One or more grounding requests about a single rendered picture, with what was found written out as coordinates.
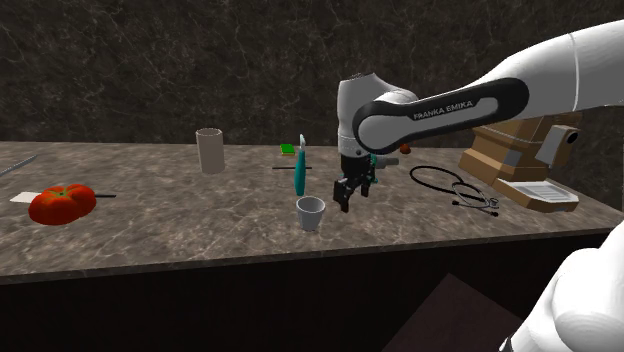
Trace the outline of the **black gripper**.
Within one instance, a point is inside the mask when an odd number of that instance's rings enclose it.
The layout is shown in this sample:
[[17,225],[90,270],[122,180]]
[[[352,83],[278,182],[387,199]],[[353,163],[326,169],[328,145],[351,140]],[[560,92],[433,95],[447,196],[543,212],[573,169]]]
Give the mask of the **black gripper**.
[[333,200],[340,205],[340,210],[349,212],[349,199],[360,186],[361,195],[369,196],[372,183],[375,183],[376,157],[368,154],[363,157],[341,156],[343,178],[336,180],[333,186]]

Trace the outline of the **small white cup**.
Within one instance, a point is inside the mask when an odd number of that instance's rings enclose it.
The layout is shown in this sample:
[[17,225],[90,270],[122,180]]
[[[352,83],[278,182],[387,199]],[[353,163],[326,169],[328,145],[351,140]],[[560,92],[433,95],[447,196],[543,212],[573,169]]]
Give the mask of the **small white cup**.
[[315,231],[322,219],[325,202],[314,196],[304,196],[297,200],[296,211],[298,222],[302,230]]

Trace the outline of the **teal toothbrush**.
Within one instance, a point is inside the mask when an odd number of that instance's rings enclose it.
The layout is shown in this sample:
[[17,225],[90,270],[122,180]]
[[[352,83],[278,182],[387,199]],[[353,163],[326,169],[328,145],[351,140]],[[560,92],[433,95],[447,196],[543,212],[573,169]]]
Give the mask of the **teal toothbrush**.
[[303,196],[305,193],[305,179],[306,179],[306,153],[305,153],[306,140],[303,134],[299,135],[299,152],[298,160],[295,165],[294,173],[294,189],[297,196]]

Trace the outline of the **black stethoscope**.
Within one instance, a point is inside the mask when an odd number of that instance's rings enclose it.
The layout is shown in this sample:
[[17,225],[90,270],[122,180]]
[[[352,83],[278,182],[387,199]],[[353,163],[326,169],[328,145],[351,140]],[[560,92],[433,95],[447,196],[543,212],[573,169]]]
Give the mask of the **black stethoscope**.
[[[439,171],[454,177],[455,181],[451,183],[449,188],[439,187],[420,180],[416,173],[422,170]],[[409,176],[415,183],[421,186],[456,196],[457,200],[451,202],[453,206],[478,210],[492,217],[499,216],[499,200],[494,197],[487,197],[479,188],[466,183],[457,173],[437,166],[419,165],[410,169]]]

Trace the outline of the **tall beige cup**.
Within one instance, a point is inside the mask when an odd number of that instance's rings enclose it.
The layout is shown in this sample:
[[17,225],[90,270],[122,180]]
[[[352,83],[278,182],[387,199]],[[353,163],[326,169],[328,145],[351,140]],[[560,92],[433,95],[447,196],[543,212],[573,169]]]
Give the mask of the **tall beige cup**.
[[202,128],[195,132],[200,169],[205,174],[218,174],[225,169],[223,132]]

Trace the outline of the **dark robot stand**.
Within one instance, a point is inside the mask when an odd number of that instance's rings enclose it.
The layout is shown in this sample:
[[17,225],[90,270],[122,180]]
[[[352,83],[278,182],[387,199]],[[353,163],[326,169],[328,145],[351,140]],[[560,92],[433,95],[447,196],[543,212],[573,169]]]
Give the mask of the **dark robot stand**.
[[382,352],[498,352],[522,320],[455,276],[445,276]]

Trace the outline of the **brown coffee machine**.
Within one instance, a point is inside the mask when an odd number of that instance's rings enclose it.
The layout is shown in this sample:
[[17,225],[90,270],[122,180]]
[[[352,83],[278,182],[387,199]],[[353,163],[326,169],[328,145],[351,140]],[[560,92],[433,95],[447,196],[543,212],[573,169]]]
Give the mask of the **brown coffee machine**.
[[527,209],[572,212],[578,196],[547,178],[567,163],[582,117],[572,112],[477,127],[459,167]]

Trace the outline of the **red tomato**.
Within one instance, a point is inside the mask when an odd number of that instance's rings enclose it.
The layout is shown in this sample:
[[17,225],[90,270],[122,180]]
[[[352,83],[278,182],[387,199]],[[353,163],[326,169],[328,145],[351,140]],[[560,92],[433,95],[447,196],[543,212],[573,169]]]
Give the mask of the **red tomato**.
[[66,225],[88,215],[96,204],[94,191],[85,185],[53,186],[31,201],[28,215],[42,225]]

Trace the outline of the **thin grey metal rod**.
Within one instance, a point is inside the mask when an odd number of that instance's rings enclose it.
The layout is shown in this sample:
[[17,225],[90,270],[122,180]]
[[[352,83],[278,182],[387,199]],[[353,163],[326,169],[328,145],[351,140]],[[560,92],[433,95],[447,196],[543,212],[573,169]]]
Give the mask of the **thin grey metal rod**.
[[33,162],[37,158],[37,156],[38,155],[33,155],[33,156],[31,156],[31,157],[29,157],[29,158],[27,158],[25,160],[22,160],[22,161],[20,161],[20,162],[18,162],[16,164],[6,168],[6,169],[0,171],[0,177],[2,177],[2,176],[6,175],[8,173],[11,173],[11,172],[13,172],[13,171],[15,171],[15,170],[17,170],[19,168],[22,168],[22,167],[28,165],[29,163]]

